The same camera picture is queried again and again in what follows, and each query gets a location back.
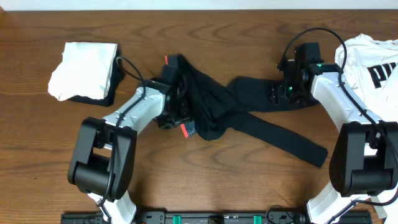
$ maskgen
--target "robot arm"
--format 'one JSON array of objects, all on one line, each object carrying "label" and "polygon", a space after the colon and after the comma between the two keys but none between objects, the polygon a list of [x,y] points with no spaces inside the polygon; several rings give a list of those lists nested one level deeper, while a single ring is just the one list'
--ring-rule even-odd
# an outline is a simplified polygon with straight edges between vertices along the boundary
[{"label": "robot arm", "polygon": [[[383,190],[393,189],[397,184],[394,156],[391,150],[386,150],[386,145],[373,130],[370,121],[340,88],[340,67],[322,62],[317,43],[303,44],[296,48],[296,60],[290,60],[288,68],[284,69],[285,86],[289,86],[285,89],[295,90],[286,91],[284,97],[290,103],[311,98],[319,101],[340,133],[330,161],[331,181],[307,203],[309,221],[317,224],[328,223],[351,201],[366,200]],[[360,107],[366,108],[350,87],[346,87],[346,90]],[[397,148],[398,124],[385,123],[369,110],[367,114],[383,126]]]},{"label": "robot arm", "polygon": [[[164,110],[165,94],[154,88],[145,88],[146,95],[143,100],[129,110],[119,126],[119,147],[115,154],[114,181],[109,198],[104,203],[106,211],[103,211],[109,213],[113,223],[132,222],[136,206],[131,201],[127,188],[134,167],[136,136]],[[81,126],[68,180],[71,184],[78,186],[80,191],[87,193],[96,203],[101,201],[106,190],[109,178],[109,158],[95,154],[93,148],[111,150],[114,141],[112,135],[120,112],[137,101],[142,94],[143,87],[139,87],[135,95],[120,109],[105,116],[102,120],[88,118]]]},{"label": "robot arm", "polygon": [[[162,129],[169,129],[188,119],[186,104],[178,93],[179,73],[164,72],[157,81],[146,80],[134,96],[120,109],[103,119],[87,118],[83,121],[68,171],[69,183],[88,194],[97,204],[103,199],[109,176],[113,178],[110,193],[101,207],[104,220],[110,223],[132,223],[136,206],[131,201],[127,188],[131,181],[137,135],[155,119]],[[116,127],[120,114],[139,98]],[[112,150],[118,129],[118,148],[114,152],[113,173],[110,174],[111,158],[96,154],[94,148]]]}]

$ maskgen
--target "folded white cloth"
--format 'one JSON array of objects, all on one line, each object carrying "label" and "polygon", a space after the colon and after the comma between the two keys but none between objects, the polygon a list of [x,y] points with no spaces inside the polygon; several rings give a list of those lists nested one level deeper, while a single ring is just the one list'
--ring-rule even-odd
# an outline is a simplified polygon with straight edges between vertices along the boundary
[{"label": "folded white cloth", "polygon": [[49,93],[59,101],[76,95],[105,98],[117,47],[107,43],[66,43],[62,62],[52,73]]}]

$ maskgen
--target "folded black cloth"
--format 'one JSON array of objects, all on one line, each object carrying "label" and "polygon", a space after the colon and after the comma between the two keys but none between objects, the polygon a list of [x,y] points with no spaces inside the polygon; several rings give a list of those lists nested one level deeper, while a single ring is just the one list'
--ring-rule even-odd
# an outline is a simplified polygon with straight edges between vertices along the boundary
[{"label": "folded black cloth", "polygon": [[218,139],[227,128],[268,142],[319,168],[328,151],[311,140],[251,115],[250,111],[280,111],[297,108],[273,108],[268,99],[267,83],[235,80],[227,88],[195,69],[182,55],[169,55],[163,73],[179,73],[186,85],[185,98],[197,133],[205,140]]}]

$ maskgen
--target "wooden table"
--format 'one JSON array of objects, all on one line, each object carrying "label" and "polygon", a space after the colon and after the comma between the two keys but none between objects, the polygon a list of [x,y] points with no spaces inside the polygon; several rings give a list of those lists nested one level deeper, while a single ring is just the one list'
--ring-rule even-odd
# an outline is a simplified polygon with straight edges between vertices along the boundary
[{"label": "wooden table", "polygon": [[[6,13],[0,24],[0,223],[58,223],[63,212],[96,210],[67,181],[77,132],[87,116],[118,109],[137,82],[126,77],[109,108],[57,101],[47,83],[65,42],[119,43],[146,78],[159,75],[164,55],[182,53],[226,85],[240,75],[282,78],[275,64],[304,29],[322,26],[344,39],[365,33],[386,40],[397,38],[397,24],[397,11]],[[339,43],[332,35],[314,32],[301,40],[319,42],[322,57],[334,62]],[[255,114],[325,146],[331,156],[338,132],[322,106]],[[138,205],[168,210],[302,207],[328,182],[330,156],[317,169],[234,130],[204,141],[151,123],[138,139],[129,190]]]}]

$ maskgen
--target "white t-shirt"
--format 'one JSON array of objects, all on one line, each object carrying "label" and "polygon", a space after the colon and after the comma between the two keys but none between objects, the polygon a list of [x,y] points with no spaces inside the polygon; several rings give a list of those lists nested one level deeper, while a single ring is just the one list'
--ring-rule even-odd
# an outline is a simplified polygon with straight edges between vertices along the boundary
[{"label": "white t-shirt", "polygon": [[[361,34],[345,42],[344,75],[364,104],[384,121],[398,122],[398,40],[377,41]],[[341,66],[343,46],[336,49]]]}]

